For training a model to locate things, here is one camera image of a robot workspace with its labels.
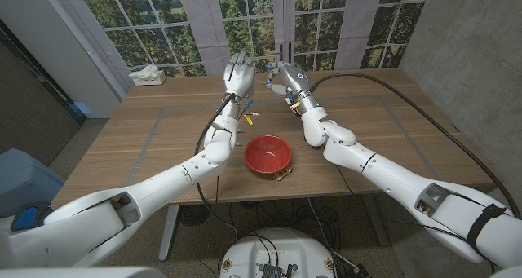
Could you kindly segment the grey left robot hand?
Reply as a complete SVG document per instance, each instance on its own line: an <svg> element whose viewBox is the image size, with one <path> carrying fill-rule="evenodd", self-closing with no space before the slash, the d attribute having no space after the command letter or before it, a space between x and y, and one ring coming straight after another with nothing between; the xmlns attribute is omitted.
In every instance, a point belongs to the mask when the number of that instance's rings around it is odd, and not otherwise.
<svg viewBox="0 0 522 278"><path fill-rule="evenodd" d="M228 94L248 99L254 94L254 60L247 58L244 51L232 56L223 72L223 88Z"/></svg>

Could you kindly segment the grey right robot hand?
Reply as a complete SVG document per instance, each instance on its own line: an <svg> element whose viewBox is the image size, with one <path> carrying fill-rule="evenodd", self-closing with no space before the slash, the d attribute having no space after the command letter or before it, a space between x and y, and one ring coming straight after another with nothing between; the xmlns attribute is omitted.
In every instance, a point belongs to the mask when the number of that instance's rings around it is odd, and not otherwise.
<svg viewBox="0 0 522 278"><path fill-rule="evenodd" d="M301 68L287 62L275 62L269 64L269 70L265 86L272 93L285 97L290 109L299 117L320 107L310 91L310 81Z"/></svg>

